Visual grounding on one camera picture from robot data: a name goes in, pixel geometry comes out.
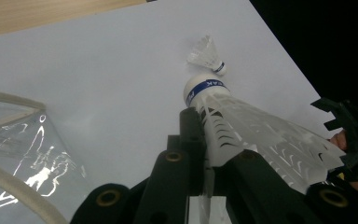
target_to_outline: plastic packaging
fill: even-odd
[[[40,105],[0,94],[0,168],[39,193],[69,222],[90,193],[89,181]],[[0,188],[0,223],[45,221]]]

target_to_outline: blue band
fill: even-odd
[[[186,105],[187,107],[190,106],[191,102],[193,101],[194,97],[196,97],[197,94],[200,93],[200,91],[203,91],[207,88],[214,87],[214,86],[220,86],[226,88],[225,84],[222,81],[216,80],[216,79],[207,79],[197,86],[193,88],[193,90],[190,91],[186,98]]]

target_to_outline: dark background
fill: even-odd
[[[322,97],[358,106],[358,0],[250,1]]]

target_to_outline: wooden table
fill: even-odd
[[[146,0],[0,0],[0,34],[145,2]]]

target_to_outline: shuttlecock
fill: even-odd
[[[208,161],[222,166],[251,149],[290,186],[306,193],[343,165],[343,152],[305,128],[233,97],[215,74],[192,77],[184,90],[186,105],[199,112],[205,129]]]
[[[227,66],[217,54],[216,46],[209,35],[206,35],[197,43],[188,55],[187,61],[211,68],[219,76],[223,76],[227,71]]]

